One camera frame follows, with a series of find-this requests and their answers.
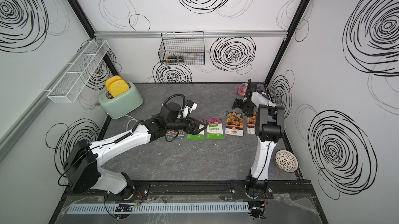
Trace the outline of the small marigold seed packet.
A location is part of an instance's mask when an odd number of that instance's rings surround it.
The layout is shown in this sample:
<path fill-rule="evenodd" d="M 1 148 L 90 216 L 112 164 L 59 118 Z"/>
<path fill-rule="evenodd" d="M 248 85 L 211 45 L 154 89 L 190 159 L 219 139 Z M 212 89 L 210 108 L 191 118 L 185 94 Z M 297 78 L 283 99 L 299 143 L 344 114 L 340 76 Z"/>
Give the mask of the small marigold seed packet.
<path fill-rule="evenodd" d="M 254 112 L 252 117 L 247 118 L 247 134 L 249 135 L 255 135 L 255 126 L 256 126 L 256 120 L 257 120 L 257 113 Z"/>

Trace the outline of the mixed flowers seed packet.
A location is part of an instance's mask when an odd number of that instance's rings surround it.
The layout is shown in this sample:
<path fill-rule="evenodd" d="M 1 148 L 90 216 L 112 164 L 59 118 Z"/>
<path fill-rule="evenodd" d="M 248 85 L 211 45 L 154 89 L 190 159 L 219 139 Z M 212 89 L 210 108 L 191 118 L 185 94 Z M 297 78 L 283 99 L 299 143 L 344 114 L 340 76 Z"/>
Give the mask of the mixed flowers seed packet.
<path fill-rule="evenodd" d="M 186 137 L 186 133 L 182 130 L 179 130 L 179 131 L 169 130 L 166 133 L 165 139 L 168 142 L 172 142 L 174 140 L 183 140 L 183 139 L 185 139 L 185 137 Z"/>

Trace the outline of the large marigold seed packet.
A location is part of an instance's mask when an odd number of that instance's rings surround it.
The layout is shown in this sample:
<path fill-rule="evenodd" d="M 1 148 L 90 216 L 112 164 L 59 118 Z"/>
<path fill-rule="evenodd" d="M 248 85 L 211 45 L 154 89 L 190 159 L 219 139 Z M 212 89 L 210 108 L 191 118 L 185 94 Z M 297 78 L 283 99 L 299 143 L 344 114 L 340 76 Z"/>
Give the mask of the large marigold seed packet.
<path fill-rule="evenodd" d="M 242 137 L 244 135 L 244 121 L 241 113 L 227 112 L 225 133 L 231 136 Z"/>

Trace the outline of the impatiens pink flower packet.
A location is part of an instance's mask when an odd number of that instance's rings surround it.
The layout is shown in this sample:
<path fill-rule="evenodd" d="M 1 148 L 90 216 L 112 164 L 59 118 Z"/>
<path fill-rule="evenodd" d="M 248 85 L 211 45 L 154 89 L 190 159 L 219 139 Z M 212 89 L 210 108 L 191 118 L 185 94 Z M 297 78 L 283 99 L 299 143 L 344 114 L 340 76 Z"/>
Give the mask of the impatiens pink flower packet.
<path fill-rule="evenodd" d="M 223 135 L 223 126 L 221 119 L 207 119 L 207 139 L 208 140 L 222 140 L 224 139 Z"/>

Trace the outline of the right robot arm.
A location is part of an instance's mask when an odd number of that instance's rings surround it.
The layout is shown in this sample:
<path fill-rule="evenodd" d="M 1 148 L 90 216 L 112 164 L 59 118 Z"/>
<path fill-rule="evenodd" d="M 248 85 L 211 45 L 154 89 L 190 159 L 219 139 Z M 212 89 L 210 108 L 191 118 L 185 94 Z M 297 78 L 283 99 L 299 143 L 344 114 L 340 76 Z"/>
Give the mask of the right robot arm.
<path fill-rule="evenodd" d="M 243 99 L 236 99 L 232 109 L 240 109 L 247 117 L 256 117 L 255 135 L 257 150 L 254 163 L 246 177 L 245 190 L 269 191 L 269 165 L 273 150 L 284 132 L 284 108 L 272 102 L 270 95 L 258 88 L 257 83 L 247 82 Z"/>

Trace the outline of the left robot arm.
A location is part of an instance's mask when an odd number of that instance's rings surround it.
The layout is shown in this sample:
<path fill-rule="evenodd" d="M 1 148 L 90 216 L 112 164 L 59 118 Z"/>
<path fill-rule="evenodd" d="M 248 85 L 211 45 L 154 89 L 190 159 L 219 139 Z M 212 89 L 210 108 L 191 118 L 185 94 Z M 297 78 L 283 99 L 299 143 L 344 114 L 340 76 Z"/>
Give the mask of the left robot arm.
<path fill-rule="evenodd" d="M 160 113 L 137 121 L 132 129 L 93 143 L 78 141 L 63 165 L 71 191 L 80 194 L 95 189 L 112 193 L 122 200 L 130 199 L 136 188 L 132 180 L 126 173 L 105 170 L 103 164 L 126 151 L 162 138 L 169 131 L 199 134 L 206 126 L 191 117 L 196 108 L 195 102 L 182 94 L 175 94 L 163 102 Z"/>

